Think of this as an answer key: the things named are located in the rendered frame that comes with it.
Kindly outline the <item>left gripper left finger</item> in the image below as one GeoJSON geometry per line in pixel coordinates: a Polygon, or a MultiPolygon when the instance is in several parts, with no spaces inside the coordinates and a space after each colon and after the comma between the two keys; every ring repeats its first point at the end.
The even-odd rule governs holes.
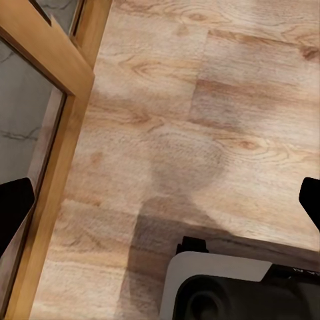
{"type": "Polygon", "coordinates": [[[35,202],[28,177],[0,185],[0,257],[35,202]]]}

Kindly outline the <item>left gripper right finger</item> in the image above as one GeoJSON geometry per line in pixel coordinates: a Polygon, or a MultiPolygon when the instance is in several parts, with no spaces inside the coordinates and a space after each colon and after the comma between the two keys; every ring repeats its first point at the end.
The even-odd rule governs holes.
{"type": "Polygon", "coordinates": [[[311,177],[304,178],[299,202],[320,231],[320,180],[311,177]]]}

